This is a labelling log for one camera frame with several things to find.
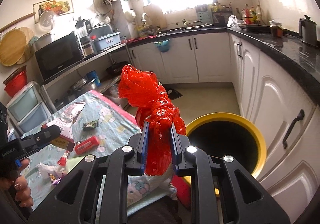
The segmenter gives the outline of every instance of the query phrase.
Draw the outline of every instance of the microwave oven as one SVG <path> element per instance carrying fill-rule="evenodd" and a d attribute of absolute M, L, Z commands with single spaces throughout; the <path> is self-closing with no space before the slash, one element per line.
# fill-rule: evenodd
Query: microwave oven
<path fill-rule="evenodd" d="M 35 52 L 43 82 L 84 59 L 84 51 L 75 32 L 64 36 Z"/>

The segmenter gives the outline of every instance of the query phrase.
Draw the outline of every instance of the silver screw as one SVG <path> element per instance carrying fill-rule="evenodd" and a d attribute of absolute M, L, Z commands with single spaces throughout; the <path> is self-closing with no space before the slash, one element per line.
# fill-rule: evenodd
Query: silver screw
<path fill-rule="evenodd" d="M 92 162 L 94 160 L 94 156 L 93 155 L 87 155 L 86 157 L 85 157 L 85 161 L 86 162 Z"/>
<path fill-rule="evenodd" d="M 233 162 L 233 157 L 231 155 L 226 155 L 223 159 L 228 163 Z"/>
<path fill-rule="evenodd" d="M 197 151 L 197 148 L 194 146 L 189 146 L 187 147 L 187 151 L 190 153 L 195 153 Z"/>
<path fill-rule="evenodd" d="M 125 153 L 128 153 L 128 152 L 132 151 L 132 147 L 131 146 L 122 147 L 122 151 L 124 151 Z"/>

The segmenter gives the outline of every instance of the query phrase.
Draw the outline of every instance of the red plastic bag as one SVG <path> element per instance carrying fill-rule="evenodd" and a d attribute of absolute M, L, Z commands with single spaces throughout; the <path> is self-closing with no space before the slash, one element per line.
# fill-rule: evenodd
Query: red plastic bag
<path fill-rule="evenodd" d="M 149 125 L 148 157 L 145 173 L 162 175 L 171 163 L 169 128 L 174 123 L 178 134 L 186 134 L 186 126 L 179 109 L 169 99 L 167 92 L 153 72 L 140 71 L 131 65 L 122 69 L 119 97 L 127 98 L 138 107 L 136 122 L 142 129 L 146 120 Z"/>

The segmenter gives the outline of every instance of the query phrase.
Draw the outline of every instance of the yellow trash bin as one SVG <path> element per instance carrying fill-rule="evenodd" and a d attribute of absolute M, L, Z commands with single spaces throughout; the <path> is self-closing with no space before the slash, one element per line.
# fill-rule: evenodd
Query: yellow trash bin
<path fill-rule="evenodd" d="M 190 144 L 208 155 L 222 158 L 232 155 L 253 177 L 257 177 L 266 161 L 266 142 L 249 120 L 231 113 L 213 113 L 187 125 Z M 191 177 L 184 177 L 191 184 Z"/>

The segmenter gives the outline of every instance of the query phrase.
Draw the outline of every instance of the black countertop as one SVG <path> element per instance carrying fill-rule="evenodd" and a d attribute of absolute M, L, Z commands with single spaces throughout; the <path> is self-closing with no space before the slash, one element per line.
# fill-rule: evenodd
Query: black countertop
<path fill-rule="evenodd" d="M 268 33 L 252 33 L 226 27 L 204 27 L 169 32 L 155 38 L 147 38 L 130 43 L 128 47 L 131 48 L 168 38 L 216 32 L 230 32 L 258 47 L 285 69 L 315 104 L 320 105 L 320 49 L 302 43 L 297 37 L 288 34 L 282 38 L 274 38 Z"/>

